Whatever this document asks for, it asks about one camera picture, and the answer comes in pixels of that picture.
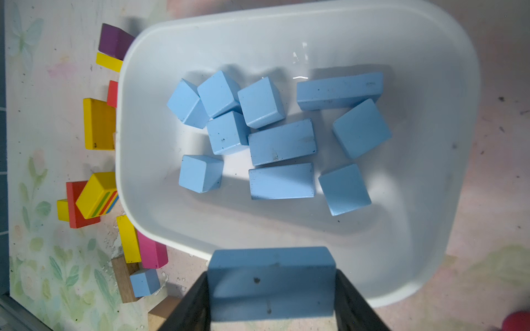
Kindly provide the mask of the blue long block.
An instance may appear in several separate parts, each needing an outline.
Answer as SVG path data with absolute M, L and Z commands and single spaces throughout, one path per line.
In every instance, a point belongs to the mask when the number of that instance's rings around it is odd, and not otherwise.
M 311 119 L 303 119 L 248 136 L 254 166 L 272 164 L 317 153 L 316 135 Z
M 207 279 L 214 322 L 330 317 L 334 258 L 325 247 L 217 250 Z
M 248 173 L 252 200 L 315 197 L 312 163 L 256 168 Z

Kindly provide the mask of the white rectangular dish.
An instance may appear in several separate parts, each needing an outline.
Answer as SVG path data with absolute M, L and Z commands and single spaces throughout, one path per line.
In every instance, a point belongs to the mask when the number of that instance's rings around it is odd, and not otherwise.
M 480 66 L 425 1 L 327 1 L 143 31 L 122 66 L 116 175 L 143 236 L 219 249 L 324 246 L 368 302 L 444 259 Z

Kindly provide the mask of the blue cube cluster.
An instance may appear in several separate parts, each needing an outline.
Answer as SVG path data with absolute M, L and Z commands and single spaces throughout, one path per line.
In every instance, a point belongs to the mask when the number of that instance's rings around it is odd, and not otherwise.
M 197 88 L 207 115 L 214 119 L 229 111 L 241 113 L 239 84 L 220 70 Z

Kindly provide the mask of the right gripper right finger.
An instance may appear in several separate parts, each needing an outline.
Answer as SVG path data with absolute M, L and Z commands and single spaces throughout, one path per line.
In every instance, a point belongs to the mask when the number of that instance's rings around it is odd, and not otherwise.
M 335 318 L 339 331 L 390 331 L 341 270 L 335 278 Z

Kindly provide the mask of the blue cube pair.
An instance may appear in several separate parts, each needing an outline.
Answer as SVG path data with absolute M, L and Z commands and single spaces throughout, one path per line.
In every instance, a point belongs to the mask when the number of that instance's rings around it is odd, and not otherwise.
M 356 159 L 392 137 L 378 107 L 367 99 L 333 123 L 333 133 L 346 156 Z
M 372 204 L 357 164 L 346 165 L 319 177 L 319 183 L 333 216 Z

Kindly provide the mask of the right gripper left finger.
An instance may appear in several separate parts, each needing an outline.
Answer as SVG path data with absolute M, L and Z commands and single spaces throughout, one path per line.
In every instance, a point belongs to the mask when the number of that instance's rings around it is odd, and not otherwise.
M 203 272 L 158 331 L 209 331 L 211 305 L 207 272 Z

